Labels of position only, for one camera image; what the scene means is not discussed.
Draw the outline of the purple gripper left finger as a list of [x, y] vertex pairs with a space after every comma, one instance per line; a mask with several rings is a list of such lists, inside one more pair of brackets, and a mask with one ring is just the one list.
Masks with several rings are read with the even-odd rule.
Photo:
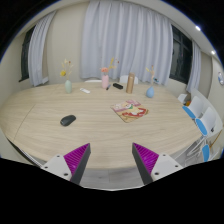
[[90, 154], [90, 144], [87, 143], [66, 155], [55, 155], [42, 166], [42, 169], [79, 185]]

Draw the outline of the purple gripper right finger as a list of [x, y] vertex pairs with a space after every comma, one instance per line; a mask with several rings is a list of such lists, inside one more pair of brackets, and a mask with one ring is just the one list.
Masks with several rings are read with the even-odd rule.
[[132, 144], [132, 154], [145, 185], [182, 169], [168, 154], [157, 154], [137, 143]]

